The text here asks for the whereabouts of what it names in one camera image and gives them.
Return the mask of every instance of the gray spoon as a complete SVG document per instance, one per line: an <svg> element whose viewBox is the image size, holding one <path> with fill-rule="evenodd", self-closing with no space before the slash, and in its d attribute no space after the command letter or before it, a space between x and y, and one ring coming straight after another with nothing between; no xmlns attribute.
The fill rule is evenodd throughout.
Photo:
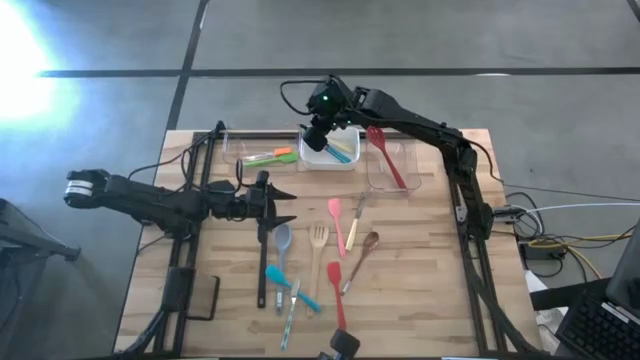
<svg viewBox="0 0 640 360"><path fill-rule="evenodd" d="M278 226L273 233L274 243L278 249L278 268L285 272L285 256L287 249L291 246L291 228L287 224ZM280 285L276 287L276 314L282 314L284 288Z"/></svg>

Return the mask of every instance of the clear plastic container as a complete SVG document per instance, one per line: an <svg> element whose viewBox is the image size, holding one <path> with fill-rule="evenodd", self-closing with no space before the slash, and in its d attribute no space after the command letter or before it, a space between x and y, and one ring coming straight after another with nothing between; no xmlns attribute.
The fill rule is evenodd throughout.
<svg viewBox="0 0 640 360"><path fill-rule="evenodd" d="M327 139L338 141L351 149L351 152L334 148L351 160L341 163L327 151L313 151L300 135L299 148L300 159L308 170L350 171L356 168L360 159L360 132L354 127L337 129L327 134Z"/></svg>
<svg viewBox="0 0 640 360"><path fill-rule="evenodd" d="M398 170L402 180L404 180L407 189L405 190L398 187L382 151L367 140L364 158L367 164L367 179L374 191L399 193L416 190L422 185L422 179L418 172L416 140L398 138L394 135L395 133L388 134L385 147L389 158L395 165L396 170Z"/></svg>
<svg viewBox="0 0 640 360"><path fill-rule="evenodd" d="M297 133L278 133L277 136L270 136L267 132L264 135L227 130L222 145L222 159L227 164L235 165L238 159L246 162L247 156L262 155L273 152L277 148L289 147L292 151L298 152L299 161ZM245 175L257 173L260 170L268 170L274 175L295 174L298 171L298 161L290 163L275 161L260 166L245 166L243 171Z"/></svg>

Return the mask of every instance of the green utensil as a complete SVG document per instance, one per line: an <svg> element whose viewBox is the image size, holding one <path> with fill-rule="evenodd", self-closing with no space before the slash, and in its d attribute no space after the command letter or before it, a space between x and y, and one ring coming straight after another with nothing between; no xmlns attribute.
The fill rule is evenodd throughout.
<svg viewBox="0 0 640 360"><path fill-rule="evenodd" d="M275 162L281 162L286 164L286 163L292 163L296 161L298 161L298 153L296 151L293 151L290 154L281 155L271 159L245 162L244 166L262 166L262 165L269 165Z"/></svg>

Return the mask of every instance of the white cable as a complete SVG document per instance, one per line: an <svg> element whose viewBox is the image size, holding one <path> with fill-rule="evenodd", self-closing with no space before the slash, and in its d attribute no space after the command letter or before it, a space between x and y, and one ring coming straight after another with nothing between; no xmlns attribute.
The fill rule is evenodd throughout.
<svg viewBox="0 0 640 360"><path fill-rule="evenodd" d="M533 217L533 219L536 221L536 224L538 225L538 233L539 234L535 234L535 235L542 235L542 221L540 221L540 218L538 217L538 215L533 214L533 212L537 211L536 210L529 210L524 206L520 206L520 205L513 205L513 204L509 204L509 206L520 209L520 210L524 210L525 212L527 212L529 215L531 215L531 217Z"/></svg>
<svg viewBox="0 0 640 360"><path fill-rule="evenodd" d="M527 213L531 214L538 211L544 210L554 210L554 209L567 209L574 207L590 207L590 206L640 206L640 203L591 203L591 204L566 204L566 205L556 205L556 206L545 206L537 209L529 209Z"/></svg>

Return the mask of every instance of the keyboard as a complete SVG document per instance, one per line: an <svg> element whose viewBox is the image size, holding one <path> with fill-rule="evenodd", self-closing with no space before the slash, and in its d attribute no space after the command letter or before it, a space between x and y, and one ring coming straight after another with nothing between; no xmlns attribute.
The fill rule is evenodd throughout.
<svg viewBox="0 0 640 360"><path fill-rule="evenodd" d="M586 294L569 308L556 336L576 355L598 360L640 360L640 326Z"/></svg>

